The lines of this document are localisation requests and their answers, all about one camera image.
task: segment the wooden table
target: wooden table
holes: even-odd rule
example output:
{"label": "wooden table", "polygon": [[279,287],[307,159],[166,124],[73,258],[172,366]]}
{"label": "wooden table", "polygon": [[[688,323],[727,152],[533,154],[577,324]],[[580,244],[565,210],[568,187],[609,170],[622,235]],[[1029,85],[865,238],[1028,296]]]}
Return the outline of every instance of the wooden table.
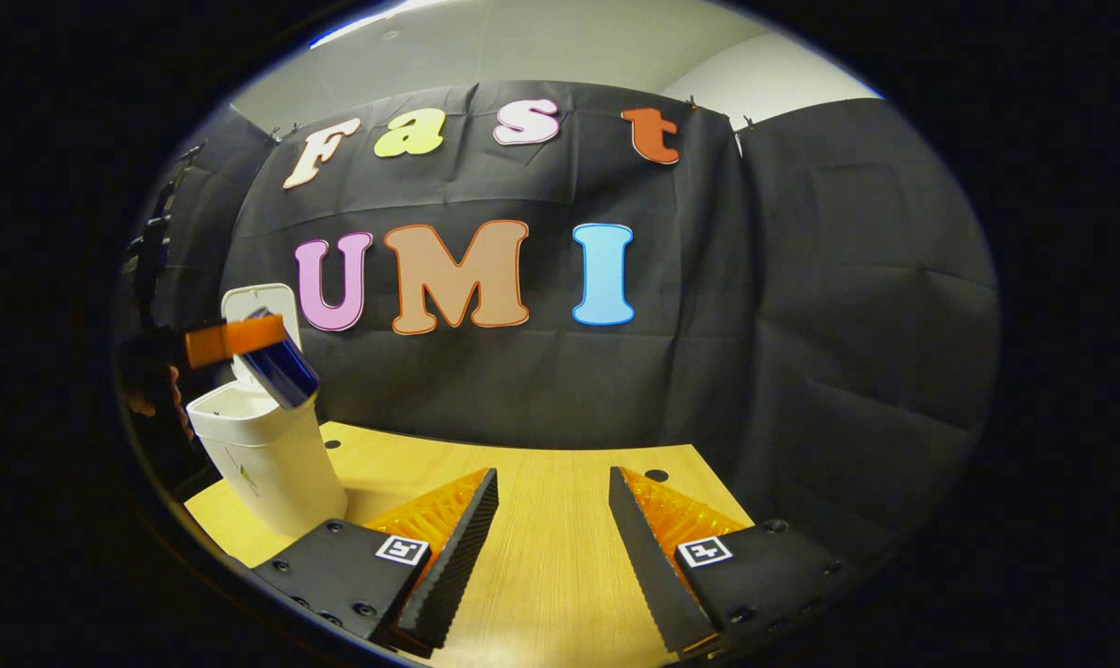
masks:
{"label": "wooden table", "polygon": [[[501,504],[445,648],[428,666],[660,666],[668,655],[609,512],[610,466],[665,471],[671,489],[752,526],[691,445],[539,451],[416,439],[321,425],[340,445],[329,460],[348,490],[345,520],[361,525],[484,466]],[[186,503],[208,536],[254,567],[293,538],[263,527],[217,482]]]}

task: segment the letter i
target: letter i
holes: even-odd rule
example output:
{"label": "letter i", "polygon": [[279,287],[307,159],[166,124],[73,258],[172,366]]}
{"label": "letter i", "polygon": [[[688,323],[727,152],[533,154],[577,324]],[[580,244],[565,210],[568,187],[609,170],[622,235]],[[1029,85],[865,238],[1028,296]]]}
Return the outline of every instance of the letter i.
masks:
{"label": "letter i", "polygon": [[624,224],[586,223],[571,231],[585,249],[585,299],[571,310],[585,325],[622,325],[633,321],[626,304],[626,245],[633,231]]}

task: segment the trash can lid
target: trash can lid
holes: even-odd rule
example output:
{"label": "trash can lid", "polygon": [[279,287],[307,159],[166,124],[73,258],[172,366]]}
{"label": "trash can lid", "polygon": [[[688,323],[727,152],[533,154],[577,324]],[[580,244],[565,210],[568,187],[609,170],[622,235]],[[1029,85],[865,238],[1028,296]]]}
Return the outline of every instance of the trash can lid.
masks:
{"label": "trash can lid", "polygon": [[[300,351],[300,321],[296,313],[296,293],[283,282],[268,282],[264,285],[246,285],[245,288],[233,288],[221,297],[221,316],[225,322],[245,321],[251,314],[260,308],[283,316],[283,328],[291,336],[291,342],[296,343]],[[234,355],[232,363],[234,378],[242,381],[251,389],[264,390],[259,384],[254,374],[246,368],[241,355]]]}

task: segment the black fabric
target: black fabric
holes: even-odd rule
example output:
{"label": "black fabric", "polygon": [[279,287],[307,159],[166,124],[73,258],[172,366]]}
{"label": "black fabric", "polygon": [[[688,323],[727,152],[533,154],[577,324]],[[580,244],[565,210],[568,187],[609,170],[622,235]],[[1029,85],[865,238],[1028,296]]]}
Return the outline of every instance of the black fabric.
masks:
{"label": "black fabric", "polygon": [[738,132],[760,204],[749,435],[726,482],[849,558],[954,485],[987,418],[999,313],[955,179],[883,100]]}
{"label": "black fabric", "polygon": [[[168,256],[152,301],[152,317],[157,325],[181,332],[220,317],[221,293],[217,287],[225,253],[228,252],[230,232],[262,161],[276,147],[269,134],[232,105],[221,106],[196,128],[177,147],[175,157],[181,157],[189,148],[203,142],[204,148],[172,196],[166,231]],[[177,177],[183,165],[176,161],[167,165],[152,191],[144,194],[143,208],[136,223],[130,225],[132,236],[143,232],[158,193],[166,183]],[[128,275],[122,275],[115,287],[115,342],[123,343],[141,333]],[[184,374],[177,381],[181,401],[186,405],[214,389],[221,380],[217,374],[228,371],[228,367],[227,363],[215,364]],[[171,443],[165,437],[169,430],[160,424],[160,419],[165,419],[160,407],[157,407],[157,415],[152,418],[132,415],[136,430],[143,435],[144,454],[160,481],[181,498],[216,482],[216,470],[198,440],[187,449],[185,445]]]}
{"label": "black fabric", "polygon": [[[503,147],[493,139],[507,102],[547,98],[560,134]],[[379,158],[386,123],[437,106],[444,143],[422,156]],[[654,106],[679,127],[676,165],[645,160],[622,111]],[[286,191],[310,132],[360,118],[330,161]],[[489,220],[521,220],[522,303],[530,321],[486,330],[403,336],[391,229],[428,223],[454,258]],[[581,223],[631,228],[619,326],[572,318],[581,300]],[[603,85],[483,83],[426,90],[310,123],[260,169],[234,229],[221,293],[260,282],[298,291],[295,249],[325,240],[326,304],[343,299],[336,240],[368,232],[365,309],[353,328],[323,332],[300,316],[306,356],[321,375],[323,418],[444,439],[529,448],[609,448],[694,443],[718,471],[734,461],[749,407],[755,317],[749,198],[728,119],[684,102]],[[436,305],[428,301],[429,313]],[[475,301],[469,305],[469,313]]]}
{"label": "black fabric", "polygon": [[[177,148],[179,158],[188,148],[205,142],[181,179],[170,206],[168,261],[160,273],[152,316],[162,326],[190,330],[221,317],[221,271],[230,249],[230,232],[258,175],[262,161],[276,147],[271,139],[233,105],[222,105]],[[172,179],[181,164],[168,166],[149,193],[143,214],[132,226],[143,232],[155,195]]]}

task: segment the yellow letter a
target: yellow letter a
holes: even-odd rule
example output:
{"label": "yellow letter a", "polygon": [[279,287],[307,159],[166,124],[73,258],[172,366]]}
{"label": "yellow letter a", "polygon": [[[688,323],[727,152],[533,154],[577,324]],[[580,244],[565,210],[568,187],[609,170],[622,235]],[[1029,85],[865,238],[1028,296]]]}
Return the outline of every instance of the yellow letter a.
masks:
{"label": "yellow letter a", "polygon": [[445,111],[416,110],[395,117],[390,122],[390,132],[377,138],[374,154],[379,158],[393,158],[403,154],[420,156],[433,151],[444,143],[440,128],[445,127]]}

